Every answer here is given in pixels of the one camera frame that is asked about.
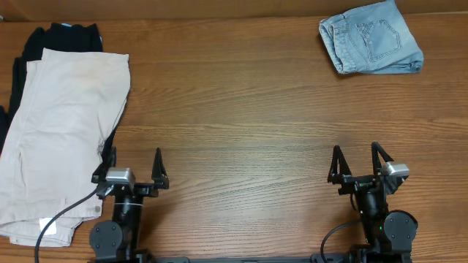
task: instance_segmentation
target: wooden table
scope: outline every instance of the wooden table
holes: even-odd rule
[[[317,253],[330,229],[358,217],[326,182],[333,146],[364,175],[379,141],[411,169],[388,202],[419,221],[415,262],[467,260],[468,15],[405,16],[426,57],[416,75],[338,75],[320,19],[98,23],[106,52],[130,54],[118,166],[149,180],[160,147],[170,177],[169,190],[145,201],[142,247],[193,259]],[[2,105],[13,58],[37,26],[49,23],[0,23]],[[43,249],[42,262],[91,259],[96,222],[80,226],[70,248]],[[326,251],[363,242],[356,226]],[[0,262],[33,254],[0,238]]]

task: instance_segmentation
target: jeans pocket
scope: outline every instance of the jeans pocket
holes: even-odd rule
[[[386,20],[357,24],[356,28],[366,43],[371,62],[401,49],[400,35]]]

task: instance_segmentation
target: blue denim fabric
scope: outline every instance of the blue denim fabric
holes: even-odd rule
[[[424,56],[393,0],[320,21],[320,35],[338,73],[420,72]]]

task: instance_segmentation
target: white cloth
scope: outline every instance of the white cloth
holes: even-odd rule
[[[128,55],[44,49],[27,64],[20,107],[0,158],[0,235],[35,245],[39,219],[91,193],[105,140],[130,89]],[[56,222],[41,246],[70,245],[81,222],[101,215],[96,196]]]

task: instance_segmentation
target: white tag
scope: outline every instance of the white tag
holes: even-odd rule
[[[41,232],[44,229],[45,225],[48,224],[51,219],[52,218],[39,218],[39,227],[41,229]],[[57,226],[56,226],[56,222],[54,221],[47,228],[47,230],[45,230],[44,235],[55,235],[55,234],[57,234]]]

